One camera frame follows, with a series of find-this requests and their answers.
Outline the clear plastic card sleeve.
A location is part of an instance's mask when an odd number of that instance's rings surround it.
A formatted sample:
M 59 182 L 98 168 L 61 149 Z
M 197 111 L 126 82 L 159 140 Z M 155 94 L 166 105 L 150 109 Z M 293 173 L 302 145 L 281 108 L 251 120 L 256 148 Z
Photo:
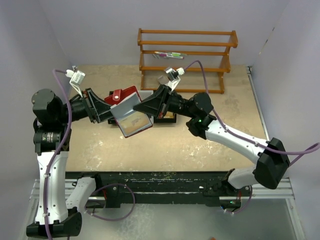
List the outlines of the clear plastic card sleeve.
M 134 92 L 124 98 L 119 104 L 114 104 L 110 108 L 110 112 L 117 123 L 134 112 L 134 106 L 139 104 L 141 99 L 137 92 Z

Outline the red leather card holder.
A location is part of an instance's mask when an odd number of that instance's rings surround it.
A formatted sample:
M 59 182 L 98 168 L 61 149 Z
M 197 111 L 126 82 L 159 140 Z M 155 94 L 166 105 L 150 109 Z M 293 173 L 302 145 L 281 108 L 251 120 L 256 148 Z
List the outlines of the red leather card holder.
M 119 104 L 124 98 L 128 97 L 129 95 L 131 95 L 131 94 L 134 93 L 134 92 L 137 92 L 137 93 L 138 93 L 138 90 L 137 90 L 137 88 L 136 88 L 135 86 L 130 86 L 130 87 L 125 88 L 125 89 L 116 89 L 116 90 L 114 90 L 114 91 L 113 91 L 113 95 L 112 95 L 112 96 L 109 96 L 109 98 L 108 98 L 108 102 L 110 103 L 109 105 L 113 106 L 113 105 Z M 123 132 L 123 130 L 121 129 L 121 127 L 119 126 L 119 123 L 116 122 L 116 124 L 117 124 L 118 127 L 120 128 L 120 130 L 121 130 L 121 132 L 122 132 L 122 134 L 123 134 L 123 136 L 124 136 L 125 138 L 128 138 L 128 137 L 131 137 L 131 136 L 133 136 L 133 135 L 136 135 L 136 134 L 138 134 L 138 133 L 140 133 L 140 132 L 142 132 L 142 131 L 145 131 L 145 130 L 147 130 L 147 129 L 149 129 L 149 128 L 151 128 L 151 127 L 153 126 L 153 123 L 152 123 L 152 121 L 151 121 L 151 125 L 150 125 L 149 127 L 146 127 L 146 128 L 144 128 L 144 129 L 141 129 L 140 131 L 136 132 L 135 134 L 132 134 L 132 135 L 127 136 L 127 135 L 124 135 L 124 132 Z

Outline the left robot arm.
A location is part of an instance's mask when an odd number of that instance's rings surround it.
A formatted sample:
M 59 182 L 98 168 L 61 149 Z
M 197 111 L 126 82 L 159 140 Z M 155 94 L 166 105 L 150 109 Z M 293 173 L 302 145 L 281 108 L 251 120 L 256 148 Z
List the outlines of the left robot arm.
M 33 143 L 39 166 L 39 202 L 35 222 L 26 235 L 38 239 L 76 237 L 82 228 L 83 214 L 89 196 L 103 191 L 99 174 L 83 174 L 66 197 L 66 165 L 70 150 L 71 124 L 84 118 L 101 123 L 112 117 L 110 105 L 91 88 L 65 103 L 50 89 L 32 96 Z

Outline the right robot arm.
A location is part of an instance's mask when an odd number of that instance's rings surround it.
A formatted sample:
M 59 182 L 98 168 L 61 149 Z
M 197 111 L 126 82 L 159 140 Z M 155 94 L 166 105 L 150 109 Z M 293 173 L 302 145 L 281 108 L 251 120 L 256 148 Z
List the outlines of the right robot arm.
M 255 184 L 274 190 L 289 168 L 289 158 L 279 139 L 268 141 L 225 125 L 217 114 L 211 114 L 214 107 L 206 92 L 185 99 L 168 86 L 161 85 L 133 109 L 159 118 L 166 112 L 189 117 L 186 126 L 193 136 L 222 144 L 249 159 L 253 166 L 233 168 L 223 178 L 222 190 L 228 196 Z

